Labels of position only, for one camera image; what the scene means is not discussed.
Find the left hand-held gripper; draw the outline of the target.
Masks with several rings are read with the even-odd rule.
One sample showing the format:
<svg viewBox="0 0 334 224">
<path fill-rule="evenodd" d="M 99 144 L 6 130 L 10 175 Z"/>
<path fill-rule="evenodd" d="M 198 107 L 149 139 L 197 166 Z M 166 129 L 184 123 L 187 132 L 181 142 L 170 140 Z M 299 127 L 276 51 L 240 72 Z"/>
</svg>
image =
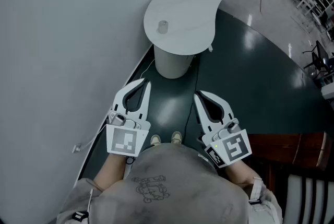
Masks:
<svg viewBox="0 0 334 224">
<path fill-rule="evenodd" d="M 105 126 L 108 153 L 129 157 L 139 155 L 151 128 L 146 121 L 150 95 L 151 82 L 143 78 L 128 83 L 116 93 L 109 124 Z"/>
</svg>

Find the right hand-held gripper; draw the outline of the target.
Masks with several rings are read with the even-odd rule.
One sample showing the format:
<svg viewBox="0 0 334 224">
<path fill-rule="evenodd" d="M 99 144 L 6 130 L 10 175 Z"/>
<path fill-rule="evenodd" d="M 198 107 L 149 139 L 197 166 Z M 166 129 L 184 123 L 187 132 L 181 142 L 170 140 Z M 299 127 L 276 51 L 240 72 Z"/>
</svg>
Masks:
<svg viewBox="0 0 334 224">
<path fill-rule="evenodd" d="M 194 101 L 196 118 L 204 133 L 201 137 L 204 151 L 218 168 L 229 166 L 252 154 L 247 132 L 240 128 L 225 100 L 200 90 L 194 94 Z"/>
</svg>

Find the small white cylindrical cup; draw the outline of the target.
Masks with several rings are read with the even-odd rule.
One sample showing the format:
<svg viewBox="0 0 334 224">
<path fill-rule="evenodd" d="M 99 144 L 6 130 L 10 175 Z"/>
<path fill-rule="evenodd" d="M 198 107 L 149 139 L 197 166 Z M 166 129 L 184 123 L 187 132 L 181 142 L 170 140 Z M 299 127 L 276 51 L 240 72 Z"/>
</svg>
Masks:
<svg viewBox="0 0 334 224">
<path fill-rule="evenodd" d="M 159 34 L 167 34 L 169 29 L 169 23 L 166 20 L 161 20 L 158 23 L 157 32 Z"/>
</svg>

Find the person's right forearm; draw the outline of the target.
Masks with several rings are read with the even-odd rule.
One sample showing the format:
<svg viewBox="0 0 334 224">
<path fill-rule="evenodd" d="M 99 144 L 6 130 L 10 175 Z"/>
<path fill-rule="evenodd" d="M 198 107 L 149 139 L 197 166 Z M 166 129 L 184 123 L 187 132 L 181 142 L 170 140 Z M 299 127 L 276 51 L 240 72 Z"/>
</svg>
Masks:
<svg viewBox="0 0 334 224">
<path fill-rule="evenodd" d="M 225 173 L 230 182 L 241 188 L 254 184 L 255 178 L 260 178 L 260 176 L 242 160 L 226 166 Z"/>
</svg>

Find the person's left forearm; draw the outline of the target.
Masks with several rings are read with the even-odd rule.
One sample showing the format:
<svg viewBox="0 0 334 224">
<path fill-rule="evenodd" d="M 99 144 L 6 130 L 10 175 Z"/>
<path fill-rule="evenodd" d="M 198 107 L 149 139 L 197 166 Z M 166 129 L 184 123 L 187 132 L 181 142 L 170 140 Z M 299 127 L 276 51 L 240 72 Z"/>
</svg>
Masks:
<svg viewBox="0 0 334 224">
<path fill-rule="evenodd" d="M 94 183 L 101 190 L 106 190 L 124 178 L 129 157 L 109 154 L 100 171 L 94 178 Z"/>
</svg>

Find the white curved table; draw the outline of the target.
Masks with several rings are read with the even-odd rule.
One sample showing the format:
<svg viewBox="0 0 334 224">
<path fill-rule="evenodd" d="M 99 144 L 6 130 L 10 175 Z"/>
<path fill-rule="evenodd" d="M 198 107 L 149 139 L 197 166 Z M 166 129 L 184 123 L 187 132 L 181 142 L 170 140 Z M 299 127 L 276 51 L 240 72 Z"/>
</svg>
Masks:
<svg viewBox="0 0 334 224">
<path fill-rule="evenodd" d="M 216 13 L 222 0 L 151 0 L 144 15 L 144 30 L 154 46 L 158 73 L 167 79 L 182 77 L 195 55 L 212 51 Z M 167 34 L 158 23 L 169 23 Z"/>
</svg>

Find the dark green floor mat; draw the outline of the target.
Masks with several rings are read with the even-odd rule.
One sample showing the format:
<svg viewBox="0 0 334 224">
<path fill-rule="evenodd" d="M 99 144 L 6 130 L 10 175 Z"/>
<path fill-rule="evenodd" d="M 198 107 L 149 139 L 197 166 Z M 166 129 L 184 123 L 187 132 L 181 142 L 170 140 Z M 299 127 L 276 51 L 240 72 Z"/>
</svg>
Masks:
<svg viewBox="0 0 334 224">
<path fill-rule="evenodd" d="M 309 76 L 267 38 L 221 10 L 213 51 L 195 57 L 184 76 L 165 79 L 152 60 L 149 50 L 131 80 L 151 81 L 150 134 L 163 140 L 180 131 L 186 146 L 201 150 L 197 90 L 225 99 L 248 135 L 326 132 L 330 125 L 330 109 Z"/>
</svg>

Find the brown wooden cabinet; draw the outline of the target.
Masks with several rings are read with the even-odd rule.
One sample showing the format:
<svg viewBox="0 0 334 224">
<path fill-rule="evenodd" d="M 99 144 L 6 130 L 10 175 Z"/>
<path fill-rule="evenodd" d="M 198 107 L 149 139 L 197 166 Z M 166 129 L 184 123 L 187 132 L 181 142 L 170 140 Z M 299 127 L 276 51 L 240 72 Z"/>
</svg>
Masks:
<svg viewBox="0 0 334 224">
<path fill-rule="evenodd" d="M 253 156 L 300 168 L 327 166 L 333 140 L 326 132 L 309 134 L 249 134 Z"/>
</svg>

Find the person's grey printed shirt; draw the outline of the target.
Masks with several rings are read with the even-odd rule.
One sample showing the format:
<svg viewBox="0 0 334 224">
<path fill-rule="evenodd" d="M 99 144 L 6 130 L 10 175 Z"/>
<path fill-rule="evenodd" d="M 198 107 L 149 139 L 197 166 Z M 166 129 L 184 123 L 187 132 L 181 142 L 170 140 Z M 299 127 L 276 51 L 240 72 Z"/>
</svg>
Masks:
<svg viewBox="0 0 334 224">
<path fill-rule="evenodd" d="M 261 186 L 260 207 L 254 208 L 249 198 L 254 184 L 233 184 L 182 144 L 150 146 L 129 174 L 106 190 L 93 180 L 75 184 L 56 224 L 82 224 L 71 218 L 76 211 L 89 212 L 88 224 L 283 223 L 277 199 L 266 186 Z"/>
</svg>

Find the white box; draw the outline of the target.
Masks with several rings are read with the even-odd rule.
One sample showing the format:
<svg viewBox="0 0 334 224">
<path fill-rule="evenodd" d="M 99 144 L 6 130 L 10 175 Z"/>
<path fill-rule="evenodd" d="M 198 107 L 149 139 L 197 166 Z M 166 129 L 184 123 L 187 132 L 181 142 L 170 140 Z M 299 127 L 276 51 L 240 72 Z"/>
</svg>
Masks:
<svg viewBox="0 0 334 224">
<path fill-rule="evenodd" d="M 334 82 L 324 85 L 321 94 L 325 100 L 334 99 Z"/>
</svg>

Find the white slatted chair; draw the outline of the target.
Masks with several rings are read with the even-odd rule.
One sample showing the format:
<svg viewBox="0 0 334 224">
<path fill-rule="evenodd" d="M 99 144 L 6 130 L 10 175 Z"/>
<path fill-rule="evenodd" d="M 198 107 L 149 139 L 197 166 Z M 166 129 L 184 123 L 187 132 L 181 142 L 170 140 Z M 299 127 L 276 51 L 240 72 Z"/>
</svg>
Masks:
<svg viewBox="0 0 334 224">
<path fill-rule="evenodd" d="M 283 224 L 334 224 L 334 182 L 290 175 Z"/>
</svg>

